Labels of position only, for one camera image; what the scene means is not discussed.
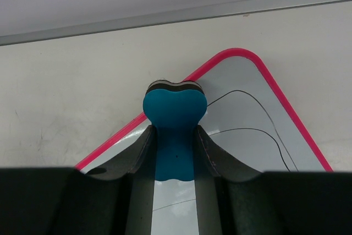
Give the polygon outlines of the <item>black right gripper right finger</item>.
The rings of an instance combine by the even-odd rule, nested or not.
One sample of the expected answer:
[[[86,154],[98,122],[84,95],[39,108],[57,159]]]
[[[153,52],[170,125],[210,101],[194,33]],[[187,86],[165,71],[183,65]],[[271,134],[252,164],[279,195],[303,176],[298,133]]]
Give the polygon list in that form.
[[[194,130],[200,234],[351,234],[351,174],[259,172]]]

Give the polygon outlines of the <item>pink framed whiteboard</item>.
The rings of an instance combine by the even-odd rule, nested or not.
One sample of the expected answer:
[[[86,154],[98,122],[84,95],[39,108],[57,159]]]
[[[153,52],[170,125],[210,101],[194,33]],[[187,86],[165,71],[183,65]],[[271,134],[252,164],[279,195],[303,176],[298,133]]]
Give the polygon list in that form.
[[[207,98],[200,125],[235,158],[258,171],[333,171],[263,61],[224,50],[185,80]],[[130,146],[150,125],[142,113],[77,164],[88,172]],[[194,182],[155,181],[151,234],[199,234]]]

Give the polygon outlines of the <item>blue whiteboard eraser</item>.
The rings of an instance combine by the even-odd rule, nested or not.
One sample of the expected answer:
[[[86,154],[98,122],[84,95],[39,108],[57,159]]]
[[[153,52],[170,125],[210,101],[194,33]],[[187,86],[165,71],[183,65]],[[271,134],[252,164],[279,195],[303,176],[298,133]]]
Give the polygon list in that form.
[[[148,87],[142,106],[157,130],[155,180],[192,181],[192,134],[207,110],[202,87],[194,81],[157,80]]]

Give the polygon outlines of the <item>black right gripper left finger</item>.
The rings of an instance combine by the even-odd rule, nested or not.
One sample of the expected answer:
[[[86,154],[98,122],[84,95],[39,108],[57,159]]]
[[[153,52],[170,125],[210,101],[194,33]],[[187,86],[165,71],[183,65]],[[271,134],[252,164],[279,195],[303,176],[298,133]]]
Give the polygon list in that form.
[[[1,169],[1,234],[150,234],[156,129],[87,173]]]

